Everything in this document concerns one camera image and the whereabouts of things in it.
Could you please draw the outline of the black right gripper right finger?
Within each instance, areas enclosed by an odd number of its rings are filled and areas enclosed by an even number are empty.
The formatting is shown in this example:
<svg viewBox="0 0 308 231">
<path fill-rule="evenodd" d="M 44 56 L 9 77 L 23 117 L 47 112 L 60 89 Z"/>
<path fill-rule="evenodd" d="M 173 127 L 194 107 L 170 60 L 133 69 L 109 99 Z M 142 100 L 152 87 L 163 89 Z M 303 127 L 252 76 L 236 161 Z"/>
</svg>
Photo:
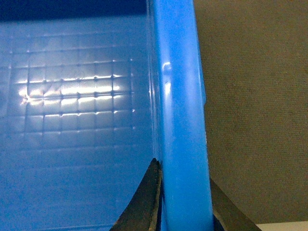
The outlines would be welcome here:
<svg viewBox="0 0 308 231">
<path fill-rule="evenodd" d="M 261 231 L 210 179 L 215 231 Z"/>
</svg>

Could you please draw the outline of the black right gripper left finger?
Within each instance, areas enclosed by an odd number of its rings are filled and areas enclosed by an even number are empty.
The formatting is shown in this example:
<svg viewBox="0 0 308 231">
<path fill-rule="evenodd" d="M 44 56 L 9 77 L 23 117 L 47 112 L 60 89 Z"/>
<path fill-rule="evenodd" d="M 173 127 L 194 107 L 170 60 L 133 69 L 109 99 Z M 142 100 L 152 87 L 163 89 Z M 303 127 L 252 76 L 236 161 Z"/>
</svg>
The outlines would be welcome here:
<svg viewBox="0 0 308 231">
<path fill-rule="evenodd" d="M 162 169 L 153 158 L 129 204 L 110 230 L 159 231 L 162 215 Z"/>
</svg>

